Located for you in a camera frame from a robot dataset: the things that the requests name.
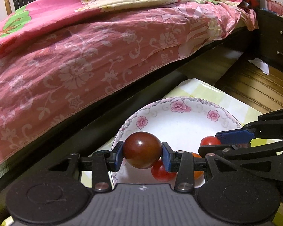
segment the blue gripper pad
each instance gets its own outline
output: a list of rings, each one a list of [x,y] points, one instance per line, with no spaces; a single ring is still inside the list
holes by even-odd
[[[121,164],[122,164],[122,160],[124,159],[124,154],[123,154],[123,146],[124,146],[124,142],[122,142],[118,149],[116,150],[116,154],[115,154],[115,168],[116,168],[116,171],[119,170],[119,168],[121,167]]]
[[[171,171],[170,154],[164,145],[162,145],[162,162],[164,164],[165,170],[167,172],[170,172]]]
[[[255,134],[241,128],[230,131],[218,132],[215,135],[222,144],[243,144],[249,143],[255,138]]]

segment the red cloth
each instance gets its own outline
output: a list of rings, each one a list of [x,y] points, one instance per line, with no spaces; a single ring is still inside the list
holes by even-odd
[[[250,9],[255,9],[260,5],[260,3],[257,0],[244,0],[244,1],[250,5],[249,6]]]
[[[240,3],[240,5],[238,6],[239,8],[243,9],[245,12],[249,12],[250,9],[256,9],[257,7],[259,7],[259,2],[257,0],[243,0],[244,2],[248,3],[249,6],[247,7],[243,2]]]

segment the red cherry tomato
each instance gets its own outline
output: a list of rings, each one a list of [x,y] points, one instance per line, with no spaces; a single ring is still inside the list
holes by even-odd
[[[219,145],[221,144],[221,142],[219,141],[219,139],[217,139],[214,136],[207,136],[204,139],[201,140],[200,142],[200,146],[203,145]]]
[[[194,152],[192,152],[192,155],[193,155],[194,157],[201,158],[200,155],[198,155],[198,154],[196,154],[196,153],[194,153]],[[203,172],[200,172],[200,171],[194,172],[194,179],[200,178],[202,174],[203,174]]]
[[[153,165],[151,168],[151,173],[159,182],[168,182],[175,178],[177,174],[177,172],[167,172],[161,159],[156,161],[156,163]]]

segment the dresser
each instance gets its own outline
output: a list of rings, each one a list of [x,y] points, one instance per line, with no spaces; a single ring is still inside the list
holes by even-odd
[[[283,72],[283,18],[257,10],[258,53],[261,59]]]

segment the white plate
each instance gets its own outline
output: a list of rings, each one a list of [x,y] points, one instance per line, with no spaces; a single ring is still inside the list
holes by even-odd
[[[242,128],[240,123],[225,109],[198,98],[167,98],[151,103],[134,113],[120,128],[112,148],[118,141],[135,132],[152,133],[161,142],[167,142],[174,150],[198,153],[200,141],[217,132]],[[151,168],[141,170],[132,167],[124,159],[118,172],[111,172],[116,183],[159,183]],[[174,186],[175,179],[169,182]],[[203,176],[195,181],[195,187],[204,184]]]

